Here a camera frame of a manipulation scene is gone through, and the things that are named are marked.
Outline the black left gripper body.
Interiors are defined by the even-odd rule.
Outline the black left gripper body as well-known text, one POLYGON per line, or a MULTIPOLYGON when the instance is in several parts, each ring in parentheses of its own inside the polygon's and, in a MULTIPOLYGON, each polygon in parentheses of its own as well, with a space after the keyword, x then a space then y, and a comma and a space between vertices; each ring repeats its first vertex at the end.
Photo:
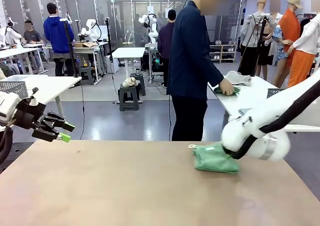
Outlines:
POLYGON ((35 125, 43 123, 46 105, 35 98, 22 99, 15 108, 13 124, 20 128, 34 129, 35 125))

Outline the person's right hand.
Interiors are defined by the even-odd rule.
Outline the person's right hand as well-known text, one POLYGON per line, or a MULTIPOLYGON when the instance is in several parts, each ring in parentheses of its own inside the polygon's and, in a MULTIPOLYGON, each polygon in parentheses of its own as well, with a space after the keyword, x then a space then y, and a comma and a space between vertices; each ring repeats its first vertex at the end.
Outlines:
POLYGON ((226 78, 224 78, 218 85, 223 94, 229 96, 234 93, 233 85, 226 78))

